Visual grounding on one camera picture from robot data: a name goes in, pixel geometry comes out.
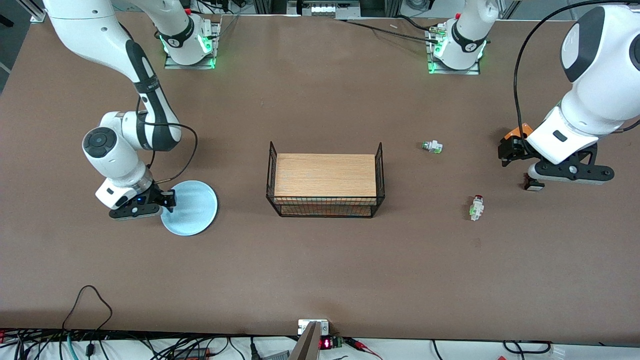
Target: brown tabletop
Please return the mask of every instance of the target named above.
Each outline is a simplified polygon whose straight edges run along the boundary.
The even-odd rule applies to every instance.
[[[187,238],[160,218],[111,220],[81,140],[106,112],[133,110],[134,88],[33,25],[0,97],[0,327],[59,327],[93,284],[113,306],[110,329],[293,334],[300,318],[327,318],[344,336],[640,339],[640,131],[600,142],[598,162],[616,171],[603,186],[526,192],[532,162],[497,159],[533,22],[496,23],[480,76],[439,76],[420,42],[308,17],[241,17],[217,69],[164,70],[151,22],[118,16],[200,135],[180,180],[211,185],[220,212]],[[400,20],[368,23],[420,35]],[[569,26],[544,25],[525,53],[532,125],[570,88],[558,56]],[[156,156],[158,178],[187,160],[183,134]],[[441,154],[419,148],[433,139]],[[278,217],[265,199],[269,141],[361,154],[382,142],[385,202],[373,219]],[[486,208],[472,222],[475,194]],[[106,313],[87,293],[69,326]]]

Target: white robotic arm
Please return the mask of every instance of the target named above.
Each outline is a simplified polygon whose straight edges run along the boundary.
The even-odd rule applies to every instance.
[[[496,19],[496,0],[465,0],[460,17],[442,25],[446,35],[433,56],[452,69],[469,69],[478,60]]]
[[[529,167],[526,190],[541,190],[538,180],[602,184],[614,177],[595,164],[596,142],[640,115],[640,13],[626,5],[593,8],[565,36],[560,59],[572,89],[537,129],[522,124],[498,147],[503,167],[540,159]]]
[[[559,164],[640,115],[640,13],[598,6],[569,30],[560,52],[572,89],[528,138]]]
[[[154,21],[176,62],[196,63],[211,52],[201,45],[208,20],[187,15],[178,0],[132,3]],[[172,150],[180,141],[180,127],[162,124],[178,124],[178,119],[145,52],[124,31],[110,0],[44,0],[44,4],[63,44],[79,56],[127,76],[147,109],[141,113],[107,113],[100,127],[87,133],[83,140],[85,156],[107,178],[96,196],[107,207],[118,209],[153,184],[149,169],[136,151]]]

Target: light blue plate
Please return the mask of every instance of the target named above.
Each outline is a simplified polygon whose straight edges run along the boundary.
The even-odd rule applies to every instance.
[[[218,212],[218,198],[213,189],[195,180],[183,181],[173,187],[175,207],[173,213],[163,209],[162,223],[172,233],[191,236],[202,232],[211,224]]]

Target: red digital display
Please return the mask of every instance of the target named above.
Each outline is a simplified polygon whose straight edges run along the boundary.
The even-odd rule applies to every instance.
[[[320,342],[318,343],[318,348],[320,350],[329,350],[329,349],[333,348],[333,343],[331,341],[331,337],[330,336],[322,337],[320,339]]]

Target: black wire basket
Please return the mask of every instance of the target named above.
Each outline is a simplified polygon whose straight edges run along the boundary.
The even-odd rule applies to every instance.
[[[374,157],[375,196],[276,196],[278,153],[269,144],[266,197],[281,217],[372,218],[385,200],[382,143]]]

